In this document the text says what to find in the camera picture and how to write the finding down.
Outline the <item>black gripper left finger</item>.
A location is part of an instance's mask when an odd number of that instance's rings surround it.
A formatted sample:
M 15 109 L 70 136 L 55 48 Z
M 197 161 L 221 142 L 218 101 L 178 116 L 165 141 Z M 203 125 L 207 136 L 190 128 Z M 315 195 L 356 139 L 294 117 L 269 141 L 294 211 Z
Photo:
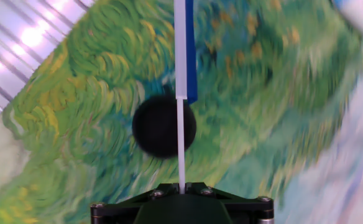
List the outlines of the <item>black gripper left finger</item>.
M 178 193 L 178 184 L 159 184 L 153 190 L 117 204 L 94 203 L 90 206 L 91 224 L 133 223 L 144 204 Z

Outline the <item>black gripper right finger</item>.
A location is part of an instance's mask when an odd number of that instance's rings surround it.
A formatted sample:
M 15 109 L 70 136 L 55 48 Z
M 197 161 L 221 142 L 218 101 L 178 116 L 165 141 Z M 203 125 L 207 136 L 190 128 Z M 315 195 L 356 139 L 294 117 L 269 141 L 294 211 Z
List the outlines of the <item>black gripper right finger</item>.
M 222 203 L 228 213 L 245 212 L 249 223 L 274 224 L 274 203 L 270 197 L 258 196 L 253 199 L 243 198 L 225 191 L 208 187 L 203 182 L 188 182 L 186 193 L 215 199 Z

